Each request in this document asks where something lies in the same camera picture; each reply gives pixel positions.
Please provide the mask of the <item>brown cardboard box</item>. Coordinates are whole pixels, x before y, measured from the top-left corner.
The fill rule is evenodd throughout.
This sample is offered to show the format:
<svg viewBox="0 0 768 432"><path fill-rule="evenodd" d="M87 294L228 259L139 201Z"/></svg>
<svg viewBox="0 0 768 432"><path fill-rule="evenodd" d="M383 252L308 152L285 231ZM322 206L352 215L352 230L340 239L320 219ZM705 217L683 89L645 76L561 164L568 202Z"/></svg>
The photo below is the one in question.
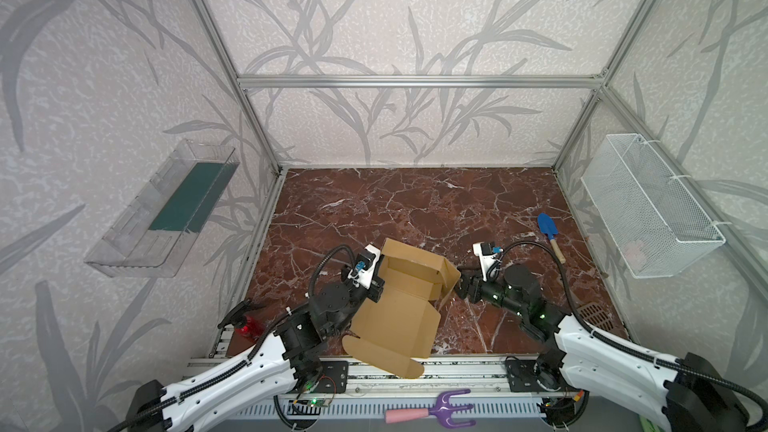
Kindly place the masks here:
<svg viewBox="0 0 768 432"><path fill-rule="evenodd" d="M435 342L440 308L450 300L460 272L448 259L392 238L371 250L379 258L376 277L383 280L383 291L378 301L363 302L342 347L361 362L417 379Z"/></svg>

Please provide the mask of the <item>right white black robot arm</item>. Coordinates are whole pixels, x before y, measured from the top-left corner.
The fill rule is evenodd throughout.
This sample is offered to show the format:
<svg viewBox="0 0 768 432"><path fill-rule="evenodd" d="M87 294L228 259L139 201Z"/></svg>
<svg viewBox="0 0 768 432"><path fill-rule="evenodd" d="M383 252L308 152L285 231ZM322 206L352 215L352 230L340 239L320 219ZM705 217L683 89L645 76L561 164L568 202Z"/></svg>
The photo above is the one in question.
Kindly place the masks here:
<svg viewBox="0 0 768 432"><path fill-rule="evenodd" d="M510 250L474 244L480 265L461 269L455 291L516 315L520 329L545 346L534 372L542 386L596 393L665 431L766 430L765 399L698 355L653 351L590 324L574 304L549 302L527 267L503 264Z"/></svg>

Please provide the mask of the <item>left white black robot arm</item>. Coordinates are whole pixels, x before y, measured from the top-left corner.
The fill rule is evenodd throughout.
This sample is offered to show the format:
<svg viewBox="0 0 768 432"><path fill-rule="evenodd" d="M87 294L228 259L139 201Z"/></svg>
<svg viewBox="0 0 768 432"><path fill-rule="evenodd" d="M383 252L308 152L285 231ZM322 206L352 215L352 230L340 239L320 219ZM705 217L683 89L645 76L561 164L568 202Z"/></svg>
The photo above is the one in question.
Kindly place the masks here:
<svg viewBox="0 0 768 432"><path fill-rule="evenodd" d="M319 272L339 252L349 258L341 279L318 287ZM253 403L317 382L329 340L349 328L365 301L380 299L381 263L373 245L359 253L335 247L311 274L306 302L278 316L251 348L190 379L144 384L114 430L208 431Z"/></svg>

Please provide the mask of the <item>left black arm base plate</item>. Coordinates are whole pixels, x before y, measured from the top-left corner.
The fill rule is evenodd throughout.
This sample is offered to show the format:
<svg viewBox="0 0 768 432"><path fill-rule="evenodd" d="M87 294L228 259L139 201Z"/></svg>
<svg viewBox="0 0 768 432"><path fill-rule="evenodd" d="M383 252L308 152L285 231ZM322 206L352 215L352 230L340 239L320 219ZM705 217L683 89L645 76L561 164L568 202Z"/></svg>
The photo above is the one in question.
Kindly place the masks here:
<svg viewBox="0 0 768 432"><path fill-rule="evenodd" d="M320 369L300 382L297 390L309 394L344 393L349 379L349 366L347 360L322 360Z"/></svg>

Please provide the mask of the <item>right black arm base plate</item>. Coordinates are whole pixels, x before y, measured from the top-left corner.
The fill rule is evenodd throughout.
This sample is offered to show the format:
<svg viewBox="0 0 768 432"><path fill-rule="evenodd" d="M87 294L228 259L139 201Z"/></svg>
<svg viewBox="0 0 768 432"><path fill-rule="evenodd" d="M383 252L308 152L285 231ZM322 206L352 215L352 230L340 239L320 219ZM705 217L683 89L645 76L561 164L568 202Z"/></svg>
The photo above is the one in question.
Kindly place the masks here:
<svg viewBox="0 0 768 432"><path fill-rule="evenodd" d="M562 392L565 389L558 376L540 370L536 359L508 356L504 369L511 392Z"/></svg>

